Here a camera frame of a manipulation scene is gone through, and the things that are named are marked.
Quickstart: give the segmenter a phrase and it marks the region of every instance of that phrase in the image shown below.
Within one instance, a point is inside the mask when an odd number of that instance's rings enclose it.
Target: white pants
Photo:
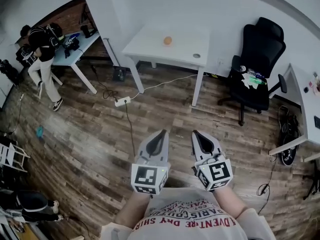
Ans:
[[[33,82],[38,86],[41,79],[37,71],[41,70],[42,81],[44,82],[46,93],[52,102],[57,102],[61,99],[61,96],[58,93],[51,76],[51,64],[53,61],[54,58],[44,62],[42,62],[40,59],[37,59],[29,67],[28,73]]]

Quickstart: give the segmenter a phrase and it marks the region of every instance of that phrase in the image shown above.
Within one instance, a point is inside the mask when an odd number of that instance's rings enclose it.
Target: black office chair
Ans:
[[[313,160],[311,161],[311,163],[314,164],[314,176],[309,176],[309,175],[303,175],[302,176],[302,179],[310,179],[312,180],[312,186],[310,187],[310,190],[308,192],[308,194],[306,196],[303,197],[303,200],[306,200],[309,195],[311,194],[312,192],[312,195],[315,195],[318,191],[320,192],[320,170],[318,170],[318,167],[317,167],[317,160]]]
[[[252,86],[247,88],[242,79],[242,74],[248,69],[260,73],[265,83],[270,77],[271,71],[280,56],[286,50],[284,43],[283,29],[267,18],[259,18],[256,25],[246,25],[243,29],[243,47],[241,57],[235,55],[232,59],[231,71],[227,83],[230,88],[230,97],[220,99],[218,105],[223,102],[237,101],[241,105],[241,116],[239,125],[244,125],[245,106],[257,110],[260,114],[262,110],[269,108],[269,94],[281,87],[283,93],[287,93],[287,85],[284,77],[278,75],[279,82],[268,90],[268,84],[259,84],[257,89]],[[241,66],[245,66],[246,71],[241,72]]]

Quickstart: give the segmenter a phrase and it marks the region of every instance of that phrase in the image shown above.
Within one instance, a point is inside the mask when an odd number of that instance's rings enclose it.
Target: wooden floor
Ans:
[[[48,198],[59,200],[62,214],[83,221],[91,238],[98,239],[101,226],[113,220],[132,192],[130,167],[134,155],[126,107],[115,107],[112,98],[103,99],[104,88],[91,68],[84,62],[79,67],[98,90],[96,95],[67,68],[60,78],[63,86],[58,88],[64,101],[59,111],[54,112],[46,94],[41,100],[37,98],[37,89],[25,72],[24,82],[12,90],[1,113],[1,129],[8,125],[14,128],[19,114],[18,100],[24,93],[20,123],[13,138],[31,156],[27,163],[28,181]],[[118,91],[118,97],[136,95],[130,74],[124,83],[115,83],[111,81],[110,66],[96,68],[100,81]],[[152,69],[148,65],[142,65],[139,73],[145,88],[191,75],[176,68]],[[135,148],[149,134],[168,130],[171,170],[167,187],[202,188],[191,169],[195,162],[191,156],[191,132],[197,129],[211,134],[231,160],[234,191],[248,206],[259,211],[268,195],[257,196],[257,188],[270,177],[273,164],[268,150],[277,144],[278,108],[283,102],[272,99],[269,111],[262,114],[246,111],[245,125],[240,127],[237,104],[217,106],[218,99],[228,96],[222,81],[204,77],[197,106],[192,107],[195,83],[195,77],[178,80],[148,89],[131,101],[128,113]],[[287,106],[301,117],[298,108]],[[44,128],[41,139],[36,137],[39,126]],[[320,218],[320,194],[303,201],[311,181],[302,180],[302,175],[313,174],[313,165],[300,162],[302,156],[316,150],[303,144],[292,166],[285,167],[280,160],[276,162],[270,199],[261,215],[269,222],[277,240],[298,240],[310,220]],[[46,227],[53,239],[79,235],[89,239],[86,227],[72,219],[47,223]],[[301,239],[310,240],[315,233],[313,220]]]

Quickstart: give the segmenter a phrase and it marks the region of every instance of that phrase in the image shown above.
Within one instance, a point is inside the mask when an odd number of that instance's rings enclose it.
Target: white table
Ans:
[[[97,93],[97,90],[93,87],[93,85],[89,82],[89,80],[85,77],[85,75],[81,72],[81,70],[76,65],[76,62],[83,55],[83,52],[88,50],[88,48],[100,37],[100,34],[96,32],[89,38],[86,38],[82,32],[79,32],[80,35],[77,37],[79,40],[79,49],[70,50],[70,56],[66,58],[65,49],[60,46],[58,50],[55,51],[55,56],[52,65],[54,66],[70,66],[74,72],[81,78],[81,80],[85,83],[85,85],[90,89],[94,94]],[[66,40],[69,39],[69,36],[73,34],[66,35]]]
[[[171,45],[164,45],[165,37],[172,38]],[[208,30],[186,26],[145,25],[123,49],[122,53],[128,58],[135,84],[142,94],[145,89],[136,68],[138,61],[151,62],[153,68],[156,67],[156,63],[161,63],[197,70],[192,100],[192,106],[195,106],[207,66],[209,41],[210,32]]]
[[[314,116],[320,118],[320,97],[316,96],[313,90],[309,87],[309,81],[313,77],[312,74],[308,74],[297,66],[290,64],[283,77],[286,81],[289,80],[287,81],[287,84],[290,84],[290,79],[293,78],[293,82],[297,91],[296,95],[298,97],[302,110],[303,135],[287,144],[270,150],[269,155],[275,155],[306,141],[310,141],[312,143],[320,145],[320,129],[316,128],[314,119]],[[307,93],[304,92],[305,87],[309,87],[309,91]],[[274,92],[270,96],[270,98],[272,98],[276,93],[277,92]],[[304,158],[302,159],[302,161],[308,162],[317,158],[320,158],[320,153],[311,155],[308,158]]]

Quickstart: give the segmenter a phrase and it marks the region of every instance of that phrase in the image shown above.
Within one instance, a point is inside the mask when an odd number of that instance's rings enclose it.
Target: small round object on table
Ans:
[[[171,38],[171,36],[166,36],[166,37],[163,39],[163,43],[164,43],[166,46],[169,46],[169,45],[172,43],[172,38]]]

